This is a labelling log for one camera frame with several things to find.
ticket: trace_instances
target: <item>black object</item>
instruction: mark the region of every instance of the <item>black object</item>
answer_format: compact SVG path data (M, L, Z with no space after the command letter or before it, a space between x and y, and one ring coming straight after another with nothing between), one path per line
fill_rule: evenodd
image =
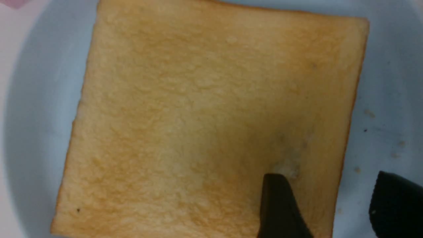
M379 172L369 215L379 238L423 238L423 187Z
M312 238L299 212L291 186L281 174L263 180L258 238Z

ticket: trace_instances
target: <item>white bowl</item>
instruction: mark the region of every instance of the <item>white bowl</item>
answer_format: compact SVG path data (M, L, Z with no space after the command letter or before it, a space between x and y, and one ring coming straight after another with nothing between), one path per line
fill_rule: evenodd
M3 102L5 175L0 176L7 184L7 189L0 187L0 194L7 194L8 199L1 200L1 206L13 206L13 211L0 213L0 228L19 229L9 234L51 237L49 226L80 97L96 2L56 0L48 4L25 43L19 44L22 51L14 73L2 82L10 86ZM374 238L367 211L378 171L423 183L423 24L417 4L406 0L231 2L370 20L334 238ZM1 54L0 59L7 60ZM9 217L17 219L6 226Z

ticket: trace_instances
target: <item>slice of white bread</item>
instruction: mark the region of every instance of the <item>slice of white bread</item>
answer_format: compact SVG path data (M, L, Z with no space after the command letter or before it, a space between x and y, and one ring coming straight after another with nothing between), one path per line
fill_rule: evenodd
M101 0L51 232L255 238L267 172L332 236L368 22Z

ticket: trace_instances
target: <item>bread slice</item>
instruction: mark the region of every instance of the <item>bread slice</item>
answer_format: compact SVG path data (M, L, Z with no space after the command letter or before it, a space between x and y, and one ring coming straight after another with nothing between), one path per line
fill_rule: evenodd
M267 172L316 238L368 22L209 0L101 0L51 232L254 238Z

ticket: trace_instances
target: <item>pink object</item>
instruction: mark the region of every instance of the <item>pink object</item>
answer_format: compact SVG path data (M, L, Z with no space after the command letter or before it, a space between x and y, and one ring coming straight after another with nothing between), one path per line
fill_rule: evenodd
M9 6L11 8L18 9L29 1L31 1L31 0L0 0L0 3L3 3L6 6Z

